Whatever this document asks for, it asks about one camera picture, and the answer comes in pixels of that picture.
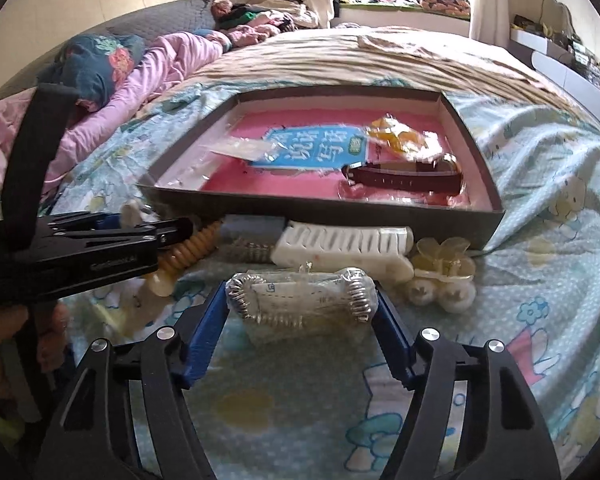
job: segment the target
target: bedsheet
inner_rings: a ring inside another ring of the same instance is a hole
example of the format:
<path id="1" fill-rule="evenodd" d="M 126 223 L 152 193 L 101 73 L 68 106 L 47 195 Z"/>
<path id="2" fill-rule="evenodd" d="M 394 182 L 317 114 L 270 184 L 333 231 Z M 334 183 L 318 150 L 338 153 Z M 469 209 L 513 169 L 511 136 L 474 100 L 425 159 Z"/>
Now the bedsheet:
<path id="1" fill-rule="evenodd" d="M 202 83 L 288 80 L 304 84 L 366 84 L 401 78 L 422 89 L 467 91 L 551 105 L 593 120 L 564 90 L 503 48 L 455 34 L 409 27 L 301 30 L 234 50 L 173 93 Z M 151 113 L 153 107 L 142 110 Z"/>
<path id="2" fill-rule="evenodd" d="M 209 67 L 78 165 L 54 212 L 117 211 L 129 198 L 140 198 L 134 183 L 196 121 L 236 92 L 307 84 L 308 62 L 298 63 L 302 68 L 289 69 L 286 80 L 232 75 L 230 65 L 224 73 Z M 324 79 L 316 73 L 314 82 L 334 84 L 327 72 Z M 340 73 L 346 74 L 344 67 Z M 348 73 L 343 82 L 423 85 L 375 78 L 372 66 Z M 600 129 L 578 118 L 567 101 L 545 104 L 549 86 L 541 92 L 538 102 L 446 93 L 477 140 L 507 213 L 476 259 L 478 295 L 467 313 L 415 308 L 400 290 L 390 294 L 412 327 L 435 326 L 469 344 L 490 338 L 506 343 L 539 402 L 567 476 L 600 435 Z M 146 293 L 140 279 L 68 298 L 77 356 L 96 337 L 139 340 L 173 324 L 238 270 L 245 269 L 204 261 L 179 281 L 172 298 L 160 300 Z M 126 330 L 132 336 L 112 333 L 94 304 L 133 312 Z M 378 478 L 410 402 L 390 377 L 371 332 L 356 342 L 311 338 L 256 347 L 232 318 L 207 375 L 186 398 L 218 477 L 244 480 Z M 134 413 L 141 412 L 134 399 Z M 441 472 L 452 463 L 463 404 L 458 384 Z M 143 463 L 156 471 L 146 422 L 139 416 L 136 423 Z"/>

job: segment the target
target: cartoon print bedsheet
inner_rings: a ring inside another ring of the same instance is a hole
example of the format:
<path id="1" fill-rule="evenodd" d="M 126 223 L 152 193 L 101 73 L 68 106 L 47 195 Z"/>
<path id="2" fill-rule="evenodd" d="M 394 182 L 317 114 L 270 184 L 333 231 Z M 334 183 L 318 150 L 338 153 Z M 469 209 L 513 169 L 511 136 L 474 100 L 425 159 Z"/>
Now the cartoon print bedsheet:
<path id="1" fill-rule="evenodd" d="M 125 125 L 78 166 L 54 212 L 119 210 L 140 196 L 134 183 L 151 162 L 219 102 L 285 84 L 188 87 L 154 116 Z M 392 295 L 408 324 L 435 326 L 464 343 L 506 343 L 539 401 L 567 476 L 600 436 L 600 131 L 547 106 L 448 97 L 488 160 L 507 213 L 476 259 L 478 296 L 467 313 L 415 308 L 400 291 Z M 139 280 L 69 298 L 77 354 L 98 336 L 141 339 L 175 322 L 237 270 L 244 269 L 203 262 L 164 300 L 144 296 Z M 107 332 L 94 304 L 127 309 L 131 335 Z M 458 444 L 464 391 L 459 383 L 441 471 Z M 254 346 L 232 318 L 207 375 L 186 397 L 216 474 L 240 480 L 376 479 L 410 402 L 371 331 L 362 341 L 343 335 Z M 137 430 L 143 462 L 156 470 L 141 417 Z"/>

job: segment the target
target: windowsill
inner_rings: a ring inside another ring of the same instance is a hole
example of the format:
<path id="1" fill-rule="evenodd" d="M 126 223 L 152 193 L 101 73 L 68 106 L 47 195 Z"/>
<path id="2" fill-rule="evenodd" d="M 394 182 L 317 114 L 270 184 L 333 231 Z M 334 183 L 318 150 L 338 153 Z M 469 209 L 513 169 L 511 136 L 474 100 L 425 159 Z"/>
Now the windowsill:
<path id="1" fill-rule="evenodd" d="M 404 6 L 404 5 L 394 5 L 390 3 L 366 3 L 366 4 L 340 4 L 341 9 L 359 9 L 359 10 L 375 10 L 382 12 L 422 12 L 424 14 L 436 14 L 437 16 L 445 16 L 446 18 L 453 18 L 455 20 L 462 20 L 464 22 L 471 21 L 471 18 L 465 18 L 461 16 L 453 16 L 451 14 L 447 14 L 446 12 L 438 12 L 437 10 L 426 10 L 421 6 L 412 5 L 412 6 Z"/>

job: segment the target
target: blue pillow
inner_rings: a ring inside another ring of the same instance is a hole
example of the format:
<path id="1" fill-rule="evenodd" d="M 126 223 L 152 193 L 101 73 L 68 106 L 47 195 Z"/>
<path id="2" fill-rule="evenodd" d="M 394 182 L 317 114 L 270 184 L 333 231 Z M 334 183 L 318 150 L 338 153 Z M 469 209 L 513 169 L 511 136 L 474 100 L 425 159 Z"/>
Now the blue pillow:
<path id="1" fill-rule="evenodd" d="M 144 54 L 139 36 L 80 34 L 63 46 L 54 63 L 38 74 L 40 83 L 71 86 L 90 112 L 106 105 Z"/>

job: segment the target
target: gray pillow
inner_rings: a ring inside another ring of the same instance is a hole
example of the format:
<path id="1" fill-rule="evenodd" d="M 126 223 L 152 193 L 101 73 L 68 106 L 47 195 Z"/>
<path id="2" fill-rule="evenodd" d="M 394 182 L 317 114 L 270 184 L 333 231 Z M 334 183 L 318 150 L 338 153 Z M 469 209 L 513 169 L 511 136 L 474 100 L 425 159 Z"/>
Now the gray pillow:
<path id="1" fill-rule="evenodd" d="M 147 44 L 158 36 L 173 34 L 180 30 L 191 32 L 197 28 L 214 28 L 211 15 L 214 0 L 178 0 L 147 9 L 136 10 L 114 18 L 101 25 L 107 32 L 117 36 L 135 34 Z"/>

